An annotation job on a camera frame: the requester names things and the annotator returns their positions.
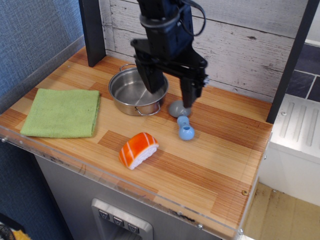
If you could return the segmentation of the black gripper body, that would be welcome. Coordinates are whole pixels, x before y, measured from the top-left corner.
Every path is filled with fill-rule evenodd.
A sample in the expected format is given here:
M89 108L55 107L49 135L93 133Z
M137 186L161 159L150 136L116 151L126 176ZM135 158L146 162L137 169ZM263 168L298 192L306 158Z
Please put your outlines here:
M197 36L191 23L176 23L164 28L146 28L147 38L133 39L136 64L154 65L178 78L200 76L207 83L207 61L193 49Z

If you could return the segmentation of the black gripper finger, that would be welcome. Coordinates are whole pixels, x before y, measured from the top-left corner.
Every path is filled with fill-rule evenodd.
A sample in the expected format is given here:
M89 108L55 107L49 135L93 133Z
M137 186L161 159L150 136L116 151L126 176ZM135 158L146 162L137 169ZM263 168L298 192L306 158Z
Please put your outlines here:
M202 94L203 78L201 76L183 76L180 79L183 106L191 108Z
M163 72L154 65L137 63L136 66L146 89L150 93L155 93L165 84Z

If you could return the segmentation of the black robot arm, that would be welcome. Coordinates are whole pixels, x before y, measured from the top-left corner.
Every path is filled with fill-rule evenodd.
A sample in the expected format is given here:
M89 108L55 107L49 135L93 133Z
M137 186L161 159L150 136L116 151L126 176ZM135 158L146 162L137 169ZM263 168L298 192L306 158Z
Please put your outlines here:
M140 0L140 24L146 39L133 39L135 64L146 89L164 85L164 73L180 79L183 106L190 108L208 82L208 62L193 49L197 36L191 8L204 13L192 0Z

